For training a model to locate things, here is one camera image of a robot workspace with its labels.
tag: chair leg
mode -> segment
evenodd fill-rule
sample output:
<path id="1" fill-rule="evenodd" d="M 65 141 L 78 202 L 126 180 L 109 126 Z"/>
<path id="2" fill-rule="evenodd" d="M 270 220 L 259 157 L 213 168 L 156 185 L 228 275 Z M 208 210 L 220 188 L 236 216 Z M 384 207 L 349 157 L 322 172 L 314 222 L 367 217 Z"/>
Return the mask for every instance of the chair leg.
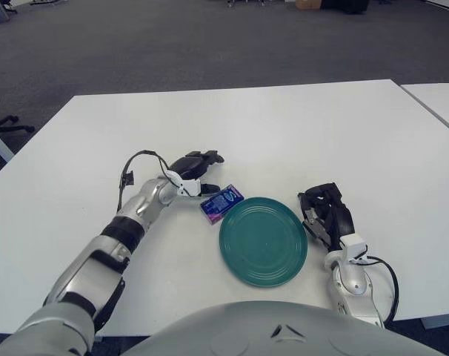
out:
<path id="1" fill-rule="evenodd" d="M 0 132 L 11 132 L 17 130 L 26 130 L 26 132 L 34 132 L 35 128 L 33 126 L 10 126 L 9 128 L 0 128 Z"/>
<path id="2" fill-rule="evenodd" d="M 5 124 L 7 121 L 11 121 L 11 122 L 18 122 L 19 118 L 17 116 L 6 116 L 5 118 L 3 118 L 2 120 L 0 120 L 0 126 Z"/>

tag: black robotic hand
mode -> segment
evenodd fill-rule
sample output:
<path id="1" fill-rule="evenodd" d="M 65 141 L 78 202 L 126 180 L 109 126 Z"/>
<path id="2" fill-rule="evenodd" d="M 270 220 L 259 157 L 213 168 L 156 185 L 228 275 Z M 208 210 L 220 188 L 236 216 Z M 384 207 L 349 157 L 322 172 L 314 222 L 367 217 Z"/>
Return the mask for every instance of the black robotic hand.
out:
<path id="1" fill-rule="evenodd" d="M 193 151 L 176 160 L 170 170 L 176 172 L 184 180 L 198 179 L 206 173 L 208 166 L 213 163 L 223 163 L 225 160 L 218 155 L 218 151 L 208 151 L 202 154 L 199 151 Z M 212 184 L 202 184 L 200 195 L 214 194 L 220 191 L 219 186 Z"/>

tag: small box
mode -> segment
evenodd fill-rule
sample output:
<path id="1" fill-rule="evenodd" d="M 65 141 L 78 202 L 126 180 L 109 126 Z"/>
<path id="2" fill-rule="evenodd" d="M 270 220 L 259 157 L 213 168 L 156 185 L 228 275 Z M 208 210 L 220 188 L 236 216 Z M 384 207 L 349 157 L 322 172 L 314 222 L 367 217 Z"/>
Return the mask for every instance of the small box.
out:
<path id="1" fill-rule="evenodd" d="M 296 0 L 296 7 L 300 10 L 318 10 L 322 0 Z"/>
<path id="2" fill-rule="evenodd" d="M 200 207 L 208 218 L 208 221 L 213 225 L 220 221 L 233 206 L 244 199 L 233 185 L 229 185 L 219 193 L 213 195 L 210 199 L 205 200 L 200 204 Z"/>

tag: gray carpet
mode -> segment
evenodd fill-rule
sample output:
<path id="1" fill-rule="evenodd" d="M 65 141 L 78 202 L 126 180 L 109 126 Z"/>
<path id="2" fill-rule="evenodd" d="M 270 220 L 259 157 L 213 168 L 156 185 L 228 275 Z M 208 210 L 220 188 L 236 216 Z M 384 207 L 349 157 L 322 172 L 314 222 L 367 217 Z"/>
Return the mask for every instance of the gray carpet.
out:
<path id="1" fill-rule="evenodd" d="M 18 10 L 0 24 L 0 118 L 13 113 L 37 129 L 79 94 L 449 82 L 449 11 L 417 0 L 371 0 L 353 16 L 280 1 L 228 9 L 225 0 L 69 0 Z M 31 136 L 1 135 L 14 152 Z"/>

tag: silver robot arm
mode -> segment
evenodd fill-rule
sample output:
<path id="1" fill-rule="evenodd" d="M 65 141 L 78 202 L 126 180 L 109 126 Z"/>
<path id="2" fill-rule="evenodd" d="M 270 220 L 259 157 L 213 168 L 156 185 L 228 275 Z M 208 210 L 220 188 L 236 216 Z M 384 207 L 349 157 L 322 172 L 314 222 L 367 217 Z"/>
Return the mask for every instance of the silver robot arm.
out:
<path id="1" fill-rule="evenodd" d="M 121 297 L 125 287 L 122 274 L 141 239 L 177 196 L 219 191 L 219 187 L 199 181 L 215 162 L 224 162 L 216 151 L 191 152 L 166 166 L 162 176 L 148 180 L 64 271 L 43 308 L 0 345 L 0 355 L 71 356 L 90 352 L 94 334 L 109 320 Z M 120 188 L 124 187 L 123 173 Z"/>

